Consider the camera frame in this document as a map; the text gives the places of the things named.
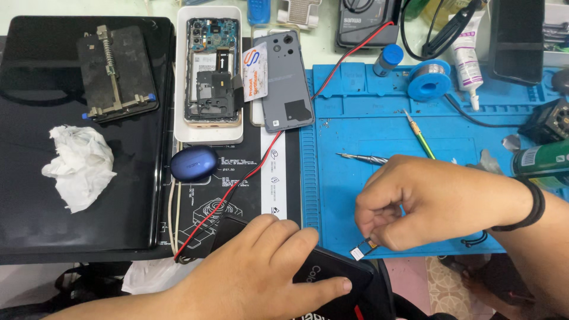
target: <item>black wristband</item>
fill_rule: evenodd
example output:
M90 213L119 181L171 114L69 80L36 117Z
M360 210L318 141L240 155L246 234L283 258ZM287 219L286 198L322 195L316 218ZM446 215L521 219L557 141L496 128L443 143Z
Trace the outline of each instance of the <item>black wristband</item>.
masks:
M492 231L512 231L519 228L527 227L528 225L536 223L543 216L543 212L545 211L545 198L543 197L543 192L541 191L541 189L527 179L524 178L514 178L514 179L523 183L531 191L531 196L533 197L533 207L531 208L531 212L525 219L523 219L518 223L505 225L505 226L495 226L492 227Z

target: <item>blue silicone repair mat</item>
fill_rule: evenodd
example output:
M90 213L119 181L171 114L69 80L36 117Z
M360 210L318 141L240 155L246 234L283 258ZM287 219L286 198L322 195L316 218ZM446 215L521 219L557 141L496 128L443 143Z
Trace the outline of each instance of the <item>blue silicone repair mat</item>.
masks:
M315 65L307 70L310 88L320 88L332 65ZM303 223L320 233L320 245L349 256L349 250L363 241L353 218L354 200L367 179L379 167L336 153L377 155L394 154L426 157L411 131L402 109L417 122L431 150L439 160L459 165L477 164L482 149L497 158L502 171L511 175L512 153L501 140L516 134L516 128L485 128L460 116L444 98L417 102L406 94L412 66L399 66L388 77L378 77L371 65L343 63L334 77L314 100L316 122L300 131L302 152ZM524 87L492 80L484 72L484 84L477 90L480 111L470 107L452 88L449 94L462 109L480 121L491 124L522 124L535 106L560 98L551 88L556 68L544 69L542 84ZM533 146L522 139L522 148ZM465 237L476 239L481 232ZM504 252L492 237L472 248L460 239L424 245L403 252L378 248L367 258L397 256L463 255Z

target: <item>white table surface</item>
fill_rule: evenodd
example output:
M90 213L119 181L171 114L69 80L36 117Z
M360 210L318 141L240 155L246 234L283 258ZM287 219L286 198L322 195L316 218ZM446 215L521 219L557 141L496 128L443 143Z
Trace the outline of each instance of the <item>white table surface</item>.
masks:
M175 24L179 4L174 0L149 0L149 6L144 0L1 0L0 35L8 33L10 20L17 15L125 15L125 16L156 16L167 17ZM272 1L271 23L276 22L277 0ZM562 4L563 0L546 0L547 3ZM301 31L300 43L304 66L311 69L313 64L335 64L345 50L334 47L334 38L338 20L339 0L322 0L319 8L318 28L311 31ZM205 5L237 6L242 12L241 26L243 36L251 34L247 21L247 2L245 0L214 0ZM407 23L406 30L410 47L419 53L420 47L427 35L428 25L422 19ZM401 37L397 44L403 47ZM374 63L379 50L359 50L346 58L347 62ZM452 64L448 52L440 59ZM401 64L417 64L418 61L405 55Z

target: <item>white tube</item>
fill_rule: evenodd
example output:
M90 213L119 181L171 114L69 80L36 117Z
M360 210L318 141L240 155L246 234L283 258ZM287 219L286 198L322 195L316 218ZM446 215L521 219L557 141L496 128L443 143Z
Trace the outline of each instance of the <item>white tube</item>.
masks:
M476 34L478 33L478 26L483 15L483 11L474 13L472 19L464 28L463 33L451 46L452 55L455 58L456 73L459 77L460 90L468 91L474 111L480 109L476 88L484 83L475 51ZM448 16L448 20L452 19L452 17L454 15Z

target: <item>green spray can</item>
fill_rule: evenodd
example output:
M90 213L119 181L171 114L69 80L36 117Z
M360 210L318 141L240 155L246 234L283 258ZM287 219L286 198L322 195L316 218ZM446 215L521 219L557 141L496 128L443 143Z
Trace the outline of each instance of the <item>green spray can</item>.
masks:
M569 140L519 151L512 172L543 189L569 188Z

